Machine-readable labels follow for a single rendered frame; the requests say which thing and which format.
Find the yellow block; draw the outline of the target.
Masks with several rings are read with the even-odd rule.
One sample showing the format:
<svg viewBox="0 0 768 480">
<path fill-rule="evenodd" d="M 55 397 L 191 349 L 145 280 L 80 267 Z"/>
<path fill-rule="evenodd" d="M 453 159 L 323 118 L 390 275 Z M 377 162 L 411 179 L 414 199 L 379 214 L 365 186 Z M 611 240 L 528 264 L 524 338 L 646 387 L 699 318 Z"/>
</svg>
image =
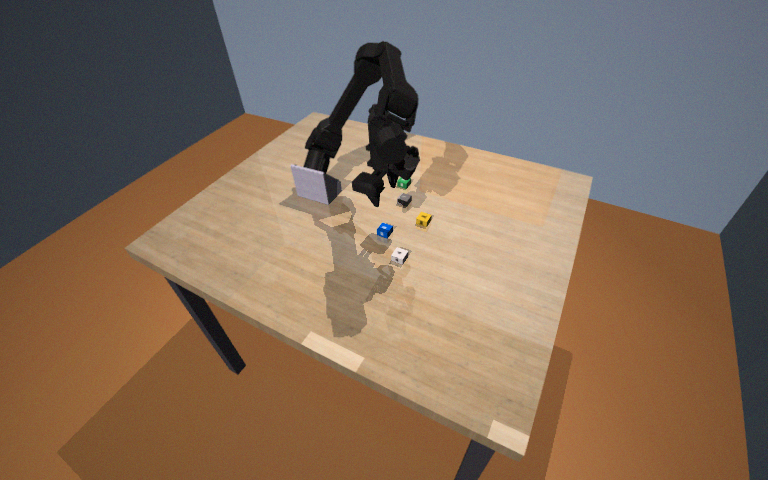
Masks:
<svg viewBox="0 0 768 480">
<path fill-rule="evenodd" d="M 416 224 L 427 227 L 431 222 L 432 215 L 421 212 L 416 218 Z"/>
</svg>

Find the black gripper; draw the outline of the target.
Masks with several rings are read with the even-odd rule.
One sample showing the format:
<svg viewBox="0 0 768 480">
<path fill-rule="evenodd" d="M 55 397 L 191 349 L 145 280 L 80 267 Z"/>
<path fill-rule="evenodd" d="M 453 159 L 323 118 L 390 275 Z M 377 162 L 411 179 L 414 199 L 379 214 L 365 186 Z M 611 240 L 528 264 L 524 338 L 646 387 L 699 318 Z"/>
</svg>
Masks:
<svg viewBox="0 0 768 480">
<path fill-rule="evenodd" d="M 372 167 L 374 171 L 370 174 L 367 172 L 361 172 L 353 181 L 353 191 L 366 194 L 369 200 L 375 207 L 379 207 L 380 193 L 385 189 L 384 180 L 382 179 L 386 173 L 383 173 L 384 162 L 380 159 L 377 149 L 374 145 L 369 144 L 366 146 L 366 150 L 370 151 L 370 160 L 367 162 L 367 166 Z M 398 175 L 390 170 L 387 174 L 388 181 L 392 188 L 396 187 Z"/>
</svg>

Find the blue block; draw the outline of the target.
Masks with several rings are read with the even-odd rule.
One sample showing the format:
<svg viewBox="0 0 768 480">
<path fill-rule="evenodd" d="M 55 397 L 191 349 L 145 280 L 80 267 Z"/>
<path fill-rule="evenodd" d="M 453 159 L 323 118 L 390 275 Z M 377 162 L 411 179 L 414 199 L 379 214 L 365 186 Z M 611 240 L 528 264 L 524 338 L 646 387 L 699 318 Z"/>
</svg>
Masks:
<svg viewBox="0 0 768 480">
<path fill-rule="evenodd" d="M 382 223 L 377 229 L 377 235 L 388 238 L 393 232 L 393 226 Z"/>
</svg>

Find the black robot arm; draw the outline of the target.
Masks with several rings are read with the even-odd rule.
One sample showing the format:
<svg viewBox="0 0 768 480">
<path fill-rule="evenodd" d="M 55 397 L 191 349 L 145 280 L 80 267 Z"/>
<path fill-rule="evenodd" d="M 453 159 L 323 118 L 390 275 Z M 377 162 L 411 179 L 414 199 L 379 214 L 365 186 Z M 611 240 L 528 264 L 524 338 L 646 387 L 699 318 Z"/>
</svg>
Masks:
<svg viewBox="0 0 768 480">
<path fill-rule="evenodd" d="M 415 124 L 419 97 L 406 80 L 402 52 L 382 41 L 362 45 L 354 62 L 355 74 L 330 117 L 320 121 L 309 136 L 305 149 L 308 155 L 303 168 L 327 172 L 330 157 L 334 158 L 342 142 L 342 127 L 359 102 L 366 88 L 383 79 L 378 103 L 369 108 L 369 142 L 384 162 L 383 173 L 390 170 L 409 180 L 420 161 L 418 148 L 407 149 L 405 140 Z M 403 120 L 390 112 L 406 118 Z"/>
</svg>

